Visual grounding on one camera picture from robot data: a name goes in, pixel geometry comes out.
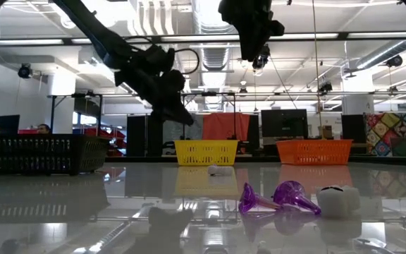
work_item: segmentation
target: fluorescent light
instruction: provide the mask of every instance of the fluorescent light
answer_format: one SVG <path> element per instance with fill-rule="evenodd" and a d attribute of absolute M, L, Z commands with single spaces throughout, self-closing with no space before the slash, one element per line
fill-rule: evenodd
<path fill-rule="evenodd" d="M 318 39 L 335 39 L 338 37 L 338 33 L 318 33 L 316 34 Z M 302 34 L 286 34 L 283 36 L 271 36 L 270 40 L 308 40 L 314 39 L 312 33 Z M 239 35 L 186 35 L 186 36 L 164 36 L 163 42 L 210 42 L 210 41 L 238 41 Z M 238 45 L 192 45 L 193 48 L 226 48 L 226 47 L 239 47 Z"/>
<path fill-rule="evenodd" d="M 350 39 L 367 39 L 367 38 L 392 38 L 392 37 L 406 37 L 406 32 L 353 32 L 347 38 Z"/>
<path fill-rule="evenodd" d="M 164 36 L 164 42 L 184 42 L 184 41 L 198 41 L 206 42 L 212 40 L 239 40 L 239 35 L 188 35 L 188 36 Z"/>
<path fill-rule="evenodd" d="M 128 114 L 102 114 L 103 116 L 127 116 Z"/>
<path fill-rule="evenodd" d="M 318 33 L 316 34 L 317 39 L 335 39 L 338 37 L 337 33 Z M 304 40 L 304 39 L 314 39 L 314 34 L 286 34 L 283 36 L 271 36 L 270 40 Z"/>
<path fill-rule="evenodd" d="M 62 45 L 60 39 L 41 39 L 41 40 L 0 40 L 0 46 L 29 46 L 29 45 Z"/>
<path fill-rule="evenodd" d="M 231 49 L 240 48 L 239 44 L 225 44 L 225 45 L 190 45 L 190 49 Z"/>
<path fill-rule="evenodd" d="M 213 86 L 210 86 L 210 85 L 199 85 L 198 88 L 201 88 L 201 89 L 206 89 L 206 88 L 212 88 L 212 89 L 214 89 L 214 88 L 219 88 L 219 89 L 223 89 L 223 88 L 231 88 L 231 86 L 213 87 Z"/>
<path fill-rule="evenodd" d="M 71 39 L 73 44 L 91 44 L 90 39 Z"/>

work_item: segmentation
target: computer monitor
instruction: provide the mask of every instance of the computer monitor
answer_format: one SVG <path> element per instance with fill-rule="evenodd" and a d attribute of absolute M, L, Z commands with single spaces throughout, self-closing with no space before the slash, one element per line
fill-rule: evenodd
<path fill-rule="evenodd" d="M 17 134 L 20 115 L 0 116 L 0 134 Z"/>
<path fill-rule="evenodd" d="M 308 138 L 306 109 L 261 110 L 262 136 L 275 138 Z"/>

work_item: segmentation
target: black basket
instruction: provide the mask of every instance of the black basket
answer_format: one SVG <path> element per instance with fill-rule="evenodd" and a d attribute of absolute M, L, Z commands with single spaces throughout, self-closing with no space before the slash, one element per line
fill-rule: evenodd
<path fill-rule="evenodd" d="M 109 139 L 86 135 L 0 134 L 0 174 L 93 172 L 104 164 Z"/>

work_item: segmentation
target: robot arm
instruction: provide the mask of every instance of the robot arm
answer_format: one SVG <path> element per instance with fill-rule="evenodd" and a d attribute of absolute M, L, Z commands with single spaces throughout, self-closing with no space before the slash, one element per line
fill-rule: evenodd
<path fill-rule="evenodd" d="M 0 7 L 5 1 L 0 0 Z M 116 85 L 126 83 L 141 99 L 148 101 L 153 106 L 152 116 L 193 124 L 180 100 L 185 79 L 179 71 L 172 70 L 174 49 L 165 52 L 154 44 L 147 50 L 138 49 L 104 27 L 81 0 L 53 1 L 90 39 L 104 64 L 118 70 L 115 72 Z M 239 32 L 243 59 L 253 61 L 271 35 L 284 33 L 283 25 L 271 21 L 270 8 L 271 0 L 221 1 L 222 19 Z"/>

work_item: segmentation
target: white plush toy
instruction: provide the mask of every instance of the white plush toy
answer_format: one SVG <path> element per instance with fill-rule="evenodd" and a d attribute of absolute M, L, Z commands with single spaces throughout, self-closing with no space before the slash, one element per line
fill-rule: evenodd
<path fill-rule="evenodd" d="M 322 217 L 346 218 L 359 209 L 359 192 L 349 186 L 328 186 L 319 188 L 316 193 L 317 204 Z"/>
<path fill-rule="evenodd" d="M 233 172 L 233 167 L 223 167 L 217 165 L 211 165 L 208 167 L 208 174 L 210 176 L 231 176 Z"/>

